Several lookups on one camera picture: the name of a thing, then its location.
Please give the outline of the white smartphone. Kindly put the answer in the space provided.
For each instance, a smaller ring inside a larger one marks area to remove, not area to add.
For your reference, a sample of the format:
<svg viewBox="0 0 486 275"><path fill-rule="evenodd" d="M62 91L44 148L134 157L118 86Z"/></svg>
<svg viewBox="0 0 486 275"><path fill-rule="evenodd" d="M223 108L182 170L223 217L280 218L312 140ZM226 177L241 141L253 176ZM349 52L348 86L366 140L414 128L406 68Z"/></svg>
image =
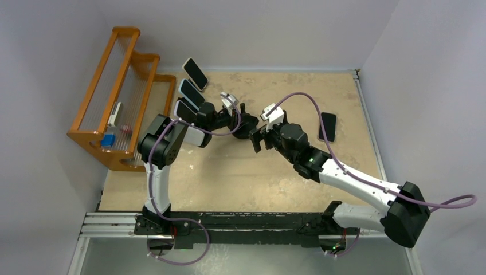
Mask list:
<svg viewBox="0 0 486 275"><path fill-rule="evenodd" d="M175 103L174 115L188 123L194 123L197 120L197 111L194 107L181 99L178 99Z"/></svg>
<svg viewBox="0 0 486 275"><path fill-rule="evenodd" d="M206 88L209 83L209 79L193 58L188 58L182 65L182 69L189 76L190 80L199 91L203 91Z"/></svg>

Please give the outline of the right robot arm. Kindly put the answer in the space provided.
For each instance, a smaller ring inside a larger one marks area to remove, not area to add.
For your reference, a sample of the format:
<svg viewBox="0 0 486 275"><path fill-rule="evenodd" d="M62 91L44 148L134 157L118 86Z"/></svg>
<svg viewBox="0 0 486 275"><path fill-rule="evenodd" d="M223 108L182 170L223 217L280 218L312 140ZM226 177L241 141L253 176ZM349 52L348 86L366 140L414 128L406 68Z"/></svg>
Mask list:
<svg viewBox="0 0 486 275"><path fill-rule="evenodd" d="M395 243L415 247L429 217L420 188L412 182L390 183L336 161L329 153L310 145L301 126L282 123L250 131L255 152L275 149L303 178L345 191L368 203L367 207L340 203L323 215L323 229L336 233L341 228L360 227L385 233Z"/></svg>

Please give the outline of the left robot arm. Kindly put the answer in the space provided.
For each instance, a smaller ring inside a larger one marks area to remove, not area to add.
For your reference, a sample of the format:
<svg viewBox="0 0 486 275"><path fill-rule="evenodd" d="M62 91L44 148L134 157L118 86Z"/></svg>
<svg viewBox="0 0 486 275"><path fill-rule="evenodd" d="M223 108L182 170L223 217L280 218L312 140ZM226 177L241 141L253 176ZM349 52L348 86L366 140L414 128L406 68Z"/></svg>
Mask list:
<svg viewBox="0 0 486 275"><path fill-rule="evenodd" d="M137 145L147 175L147 199L141 215L156 234L168 232L173 220L168 194L170 170L182 144L205 148L222 128L236 135L244 126L245 108L245 104L230 100L216 112L212 104L204 103L196 113L189 111L175 120L157 115L149 125Z"/></svg>

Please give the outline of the black round base stand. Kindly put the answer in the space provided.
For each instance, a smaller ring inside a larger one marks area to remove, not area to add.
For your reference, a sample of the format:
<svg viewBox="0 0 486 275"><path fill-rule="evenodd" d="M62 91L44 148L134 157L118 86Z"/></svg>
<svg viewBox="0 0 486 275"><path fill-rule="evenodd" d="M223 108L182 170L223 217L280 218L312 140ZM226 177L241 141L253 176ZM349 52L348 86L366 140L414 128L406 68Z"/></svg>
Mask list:
<svg viewBox="0 0 486 275"><path fill-rule="evenodd" d="M253 116L246 112L246 106L244 103L240 104L240 120L237 120L237 115L234 115L234 125L240 122L240 126L232 135L241 140L249 139L250 132L257 128L259 123L258 117Z"/></svg>

